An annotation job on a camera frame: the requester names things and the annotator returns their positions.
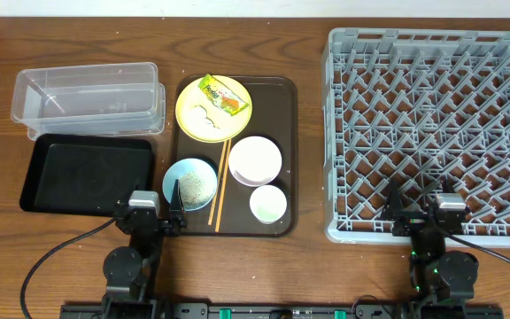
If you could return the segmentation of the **white tissue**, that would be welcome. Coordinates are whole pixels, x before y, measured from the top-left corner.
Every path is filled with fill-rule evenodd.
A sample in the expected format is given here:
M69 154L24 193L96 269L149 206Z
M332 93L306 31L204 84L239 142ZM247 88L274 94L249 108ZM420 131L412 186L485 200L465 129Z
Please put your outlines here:
M211 128L214 128L214 129L219 129L219 127L217 127L214 124L214 122L208 118L207 111L204 109L203 106L201 106L201 105L193 106L190 109L189 114L192 118L194 118L198 121L201 121L203 124L205 124Z

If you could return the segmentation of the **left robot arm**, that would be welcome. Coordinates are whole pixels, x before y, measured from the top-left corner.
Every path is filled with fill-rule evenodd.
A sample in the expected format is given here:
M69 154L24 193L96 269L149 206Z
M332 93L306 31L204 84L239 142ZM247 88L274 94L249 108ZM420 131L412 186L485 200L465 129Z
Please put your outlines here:
M159 319L173 316L169 302L154 297L153 284L162 255L165 237L177 237L187 226L180 193L175 181L169 213L158 217L158 198L154 191L131 191L114 207L113 220L129 244L112 250L103 265L106 279L101 317Z

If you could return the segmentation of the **pink white bowl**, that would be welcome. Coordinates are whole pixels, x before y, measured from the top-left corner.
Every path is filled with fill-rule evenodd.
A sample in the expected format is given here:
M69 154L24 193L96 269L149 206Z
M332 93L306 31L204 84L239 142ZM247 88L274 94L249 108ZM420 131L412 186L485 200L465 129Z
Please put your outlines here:
M262 136L249 136L237 142L230 151L228 169L239 182L259 187L272 182L282 168L279 147Z

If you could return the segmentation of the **small white cup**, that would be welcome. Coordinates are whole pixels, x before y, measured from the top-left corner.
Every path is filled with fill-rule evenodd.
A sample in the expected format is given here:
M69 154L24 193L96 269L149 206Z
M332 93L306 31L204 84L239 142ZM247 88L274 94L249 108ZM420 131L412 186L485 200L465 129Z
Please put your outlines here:
M264 224L277 222L287 210L286 196L273 185L262 185L255 189L249 204L255 218Z

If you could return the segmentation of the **rice food scraps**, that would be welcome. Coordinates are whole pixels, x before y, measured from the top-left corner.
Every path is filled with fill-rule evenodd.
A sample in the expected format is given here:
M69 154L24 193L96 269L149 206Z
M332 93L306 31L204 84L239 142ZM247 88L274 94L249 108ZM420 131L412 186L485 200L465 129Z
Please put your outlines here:
M213 197L215 186L210 175L191 171L182 175L178 181L185 210L197 210L206 205Z

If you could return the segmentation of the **wooden chopstick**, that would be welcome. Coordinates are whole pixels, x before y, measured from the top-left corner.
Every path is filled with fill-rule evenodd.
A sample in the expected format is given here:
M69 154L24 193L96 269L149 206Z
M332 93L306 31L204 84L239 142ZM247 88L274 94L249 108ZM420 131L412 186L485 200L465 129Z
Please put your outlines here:
M208 218L208 226L212 226L212 224L213 224L214 209L216 207L216 198L218 196L218 189L220 187L219 183L220 183L220 179L221 179L221 173L222 173L224 161L225 161L225 158L226 158L227 148L228 148L228 140L225 140L223 142L222 149L221 149L221 154L220 154L220 162L219 162L219 165L218 165L216 187L215 187L214 196L212 198L212 203L211 203L211 206L210 206L210 213L209 213L209 218Z
M225 153L224 153L224 162L223 162L223 175L221 177L221 184L220 184L220 199L219 199L219 204L218 204L218 211L217 211L217 218L216 218L216 225L215 225L215 232L216 233L219 233L220 232L220 224L221 224L221 216L222 216L222 211L223 211L223 202L224 202L224 198L225 198L225 192L226 192L226 184L227 184L227 179L228 179L228 162L229 162L229 154L230 154L230 151L231 151L231 145L232 145L232 140L229 139L226 141L226 149L225 149Z

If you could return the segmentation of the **green snack wrapper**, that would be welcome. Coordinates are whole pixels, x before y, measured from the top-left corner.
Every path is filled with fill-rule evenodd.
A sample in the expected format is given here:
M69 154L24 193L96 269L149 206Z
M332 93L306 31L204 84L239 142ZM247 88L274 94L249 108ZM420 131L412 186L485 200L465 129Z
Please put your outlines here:
M201 79L198 88L205 94L213 106L230 116L240 113L249 105L223 82L210 74L205 75Z

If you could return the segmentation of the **light blue bowl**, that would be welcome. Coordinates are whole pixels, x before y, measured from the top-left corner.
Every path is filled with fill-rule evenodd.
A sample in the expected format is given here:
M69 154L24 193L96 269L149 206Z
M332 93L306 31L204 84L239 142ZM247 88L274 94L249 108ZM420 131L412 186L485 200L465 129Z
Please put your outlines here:
M162 184L162 191L163 194L167 200L168 203L171 201L172 193L173 193L173 187L174 187L174 181L176 179L179 179L182 175L187 174L188 172L196 171L198 173L204 173L207 175L210 175L214 181L214 186L216 187L216 179L217 175L213 169L213 167L208 164L207 162L201 160L201 159L195 159L195 158L189 158L189 159L182 159L174 163L167 171L163 179Z

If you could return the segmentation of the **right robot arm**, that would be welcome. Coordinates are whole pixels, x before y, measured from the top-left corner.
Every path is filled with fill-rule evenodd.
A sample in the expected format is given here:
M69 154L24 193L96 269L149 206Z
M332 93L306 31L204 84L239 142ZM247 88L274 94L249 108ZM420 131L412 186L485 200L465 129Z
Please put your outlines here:
M422 210L406 210L396 181L389 181L381 218L394 237L409 237L411 285L417 295L390 311L392 318L466 318L475 296L479 263L471 253L448 251L445 240L462 230L469 209L458 193L438 194Z

